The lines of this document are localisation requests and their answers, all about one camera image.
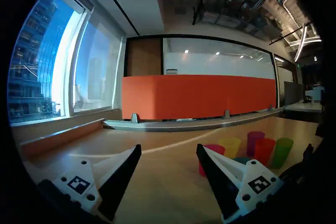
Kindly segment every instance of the green cup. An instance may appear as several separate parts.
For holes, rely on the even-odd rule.
[[[271,168],[279,169],[285,163],[289,152],[293,146],[293,140],[290,138],[279,138],[276,141],[276,148],[274,150],[273,161],[271,164]]]

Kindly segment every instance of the skyscraper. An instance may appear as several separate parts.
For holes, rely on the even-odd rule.
[[[51,83],[57,49],[73,10],[62,0],[39,0],[14,47],[8,76],[10,122],[53,114]]]

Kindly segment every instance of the purple cup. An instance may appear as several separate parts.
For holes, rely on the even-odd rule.
[[[251,131],[247,134],[246,154],[249,157],[253,157],[255,155],[255,141],[262,138],[265,138],[265,133],[261,131]]]

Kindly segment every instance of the orange wall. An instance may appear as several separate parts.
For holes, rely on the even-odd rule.
[[[152,75],[123,78],[123,119],[182,119],[276,106],[276,82],[243,76]]]

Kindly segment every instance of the table surface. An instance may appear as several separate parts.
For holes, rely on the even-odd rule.
[[[285,106],[285,110],[311,112],[311,113],[321,113],[322,112],[322,105],[320,103],[297,102],[297,103]]]
[[[221,212],[206,178],[199,175],[196,146],[238,137],[237,156],[246,156],[247,133],[263,131],[268,138],[289,137],[293,148],[276,174],[300,162],[309,143],[317,147],[317,124],[268,117],[247,124],[192,132],[133,132],[102,129],[29,162],[57,178],[74,162],[95,164],[141,144],[142,156],[116,212],[115,223],[222,223]],[[39,175],[31,174],[38,182]]]

